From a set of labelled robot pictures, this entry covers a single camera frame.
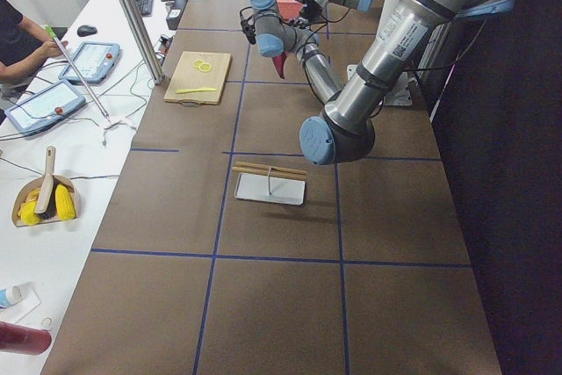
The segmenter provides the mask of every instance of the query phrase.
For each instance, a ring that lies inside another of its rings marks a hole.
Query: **computer mouse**
[[[97,32],[97,28],[92,25],[80,25],[76,33],[80,37],[86,37],[87,35],[95,34]]]

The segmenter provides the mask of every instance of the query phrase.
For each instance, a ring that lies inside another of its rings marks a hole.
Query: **brush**
[[[35,206],[35,213],[39,215],[42,220],[49,220],[56,215],[56,202],[54,199],[56,182],[53,177],[55,153],[56,149],[53,146],[47,147],[47,152],[45,154],[45,174],[43,175],[43,183],[41,184],[37,205]]]

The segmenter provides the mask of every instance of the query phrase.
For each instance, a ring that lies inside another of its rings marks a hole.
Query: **hand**
[[[62,45],[66,47],[68,45],[68,42],[63,41]],[[43,45],[39,47],[37,50],[39,51],[39,54],[43,59],[47,59],[49,57],[57,57],[62,54],[62,51],[59,49],[59,47],[56,45],[56,43],[53,40],[45,41]]]

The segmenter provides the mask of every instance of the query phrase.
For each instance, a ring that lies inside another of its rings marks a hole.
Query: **red bottle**
[[[51,341],[50,333],[43,329],[0,321],[0,351],[39,355],[49,348]]]

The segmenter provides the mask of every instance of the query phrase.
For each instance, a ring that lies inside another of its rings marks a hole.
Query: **tablet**
[[[84,41],[72,55],[72,61],[87,83],[96,84],[109,75],[120,53],[119,44]],[[80,78],[69,64],[64,67],[59,79],[80,83]]]
[[[38,133],[74,113],[86,103],[68,81],[59,81],[39,91],[4,114],[21,133]]]

